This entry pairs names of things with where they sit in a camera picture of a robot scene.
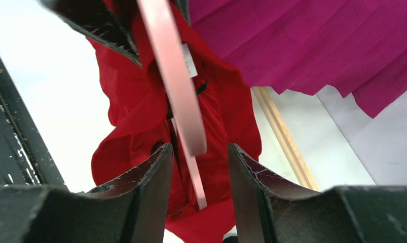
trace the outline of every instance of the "magenta cloth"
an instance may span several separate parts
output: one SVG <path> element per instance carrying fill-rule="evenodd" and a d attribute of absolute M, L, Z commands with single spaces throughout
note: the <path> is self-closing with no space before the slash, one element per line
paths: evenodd
<path fill-rule="evenodd" d="M 251 86 L 353 94 L 370 117 L 407 90 L 407 0 L 190 0 L 192 26 Z"/>

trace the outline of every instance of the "white wall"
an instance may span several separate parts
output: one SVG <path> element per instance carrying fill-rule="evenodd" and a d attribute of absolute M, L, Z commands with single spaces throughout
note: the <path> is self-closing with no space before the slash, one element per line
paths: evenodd
<path fill-rule="evenodd" d="M 36 1 L 0 1 L 0 56 L 71 191 L 94 187 L 90 159 L 112 130 L 94 50 Z"/>
<path fill-rule="evenodd" d="M 317 96 L 269 90 L 320 190 L 375 184 Z"/>
<path fill-rule="evenodd" d="M 282 150 L 281 144 L 278 142 L 278 138 L 266 118 L 265 112 L 257 100 L 257 97 L 253 92 L 251 92 L 251 94 L 255 120 L 262 139 L 262 153 L 258 157 L 260 164 L 285 179 L 300 185 L 287 156 Z"/>
<path fill-rule="evenodd" d="M 377 184 L 407 185 L 407 91 L 375 119 L 333 87 L 318 97 Z"/>

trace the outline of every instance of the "black metal bracket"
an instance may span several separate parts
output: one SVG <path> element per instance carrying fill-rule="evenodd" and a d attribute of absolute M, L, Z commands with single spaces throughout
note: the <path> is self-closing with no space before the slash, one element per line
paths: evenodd
<path fill-rule="evenodd" d="M 0 58 L 0 185 L 64 181 Z"/>

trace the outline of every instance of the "red jacket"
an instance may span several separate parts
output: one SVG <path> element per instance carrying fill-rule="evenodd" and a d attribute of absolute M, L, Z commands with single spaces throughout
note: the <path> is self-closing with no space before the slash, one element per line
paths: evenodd
<path fill-rule="evenodd" d="M 198 96 L 208 150 L 196 158 L 209 206 L 198 211 L 179 145 L 179 167 L 175 162 L 166 228 L 185 242 L 221 242 L 235 224 L 227 145 L 237 143 L 257 160 L 262 149 L 260 134 L 250 87 L 239 70 L 215 56 L 178 8 L 171 6 L 180 37 L 189 45 L 198 71 L 198 76 L 193 78 L 196 88 L 209 79 L 206 90 Z M 150 156 L 157 141 L 170 143 L 166 94 L 140 14 L 133 19 L 131 30 L 142 68 L 90 40 L 96 50 L 100 83 L 110 101 L 109 120 L 116 127 L 93 155 L 92 173 L 97 185 L 140 164 Z"/>

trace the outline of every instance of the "wooden frame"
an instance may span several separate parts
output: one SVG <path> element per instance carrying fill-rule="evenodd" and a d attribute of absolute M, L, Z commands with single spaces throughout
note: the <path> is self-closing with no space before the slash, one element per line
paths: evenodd
<path fill-rule="evenodd" d="M 300 185 L 318 191 L 317 184 L 303 160 L 293 137 L 288 131 L 268 89 L 266 87 L 254 87 L 251 90 L 257 97 L 257 100 L 260 103 L 260 106 L 262 107 L 262 110 L 265 113 Z"/>

